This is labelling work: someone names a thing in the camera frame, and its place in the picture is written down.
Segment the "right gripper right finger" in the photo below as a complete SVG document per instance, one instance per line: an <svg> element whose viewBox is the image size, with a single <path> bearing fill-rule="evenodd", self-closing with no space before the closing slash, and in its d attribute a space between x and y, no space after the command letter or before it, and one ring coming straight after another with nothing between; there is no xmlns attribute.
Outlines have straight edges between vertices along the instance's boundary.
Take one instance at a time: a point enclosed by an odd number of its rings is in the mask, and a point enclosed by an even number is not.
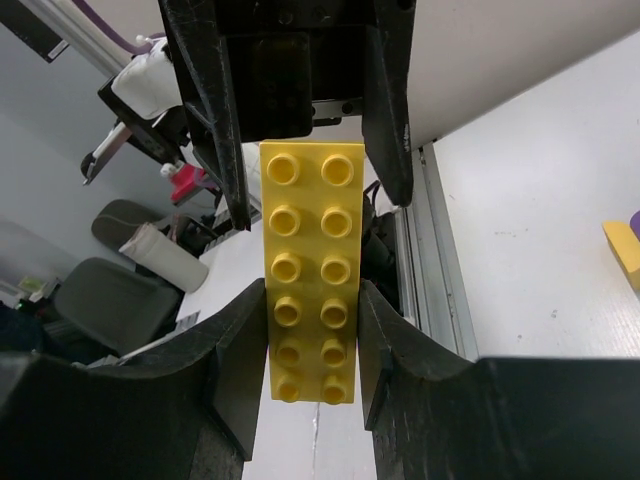
<svg viewBox="0 0 640 480"><path fill-rule="evenodd" d="M381 479L635 479L635 359L468 361L376 286L358 304L363 416Z"/></svg>

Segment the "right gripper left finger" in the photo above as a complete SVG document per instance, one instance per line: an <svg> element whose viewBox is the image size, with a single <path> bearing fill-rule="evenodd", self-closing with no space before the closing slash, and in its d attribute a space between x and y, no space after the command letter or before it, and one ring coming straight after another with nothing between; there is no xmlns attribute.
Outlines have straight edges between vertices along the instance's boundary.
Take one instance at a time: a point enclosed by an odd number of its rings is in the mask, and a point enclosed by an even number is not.
<svg viewBox="0 0 640 480"><path fill-rule="evenodd" d="M5 479L238 479L267 350L256 280L218 313L115 365L1 357Z"/></svg>

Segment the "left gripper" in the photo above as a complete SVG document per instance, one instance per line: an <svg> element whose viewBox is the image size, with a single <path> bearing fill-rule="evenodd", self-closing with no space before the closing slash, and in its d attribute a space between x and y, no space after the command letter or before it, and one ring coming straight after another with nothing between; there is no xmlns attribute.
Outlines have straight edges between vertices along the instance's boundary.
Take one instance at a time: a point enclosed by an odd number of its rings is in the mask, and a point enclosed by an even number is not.
<svg viewBox="0 0 640 480"><path fill-rule="evenodd" d="M251 228L241 140L305 137L362 115L395 206L412 202L413 1L161 1L194 156Z"/></svg>

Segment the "long yellow lego plate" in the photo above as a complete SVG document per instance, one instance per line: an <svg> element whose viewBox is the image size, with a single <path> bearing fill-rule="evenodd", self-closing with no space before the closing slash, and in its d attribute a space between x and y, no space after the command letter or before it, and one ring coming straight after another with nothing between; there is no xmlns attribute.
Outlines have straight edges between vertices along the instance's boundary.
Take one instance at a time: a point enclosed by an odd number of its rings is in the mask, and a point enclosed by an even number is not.
<svg viewBox="0 0 640 480"><path fill-rule="evenodd" d="M271 396L354 400L365 152L259 146Z"/></svg>

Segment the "purple round lego piece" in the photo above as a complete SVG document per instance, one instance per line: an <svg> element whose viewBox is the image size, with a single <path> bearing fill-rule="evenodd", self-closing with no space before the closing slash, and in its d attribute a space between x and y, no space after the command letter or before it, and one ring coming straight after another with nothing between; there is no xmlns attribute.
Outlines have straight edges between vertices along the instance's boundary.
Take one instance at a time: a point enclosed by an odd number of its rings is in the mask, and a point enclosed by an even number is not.
<svg viewBox="0 0 640 480"><path fill-rule="evenodd" d="M637 211L632 215L629 220L629 227L634 232L637 238L640 238L640 211Z"/></svg>

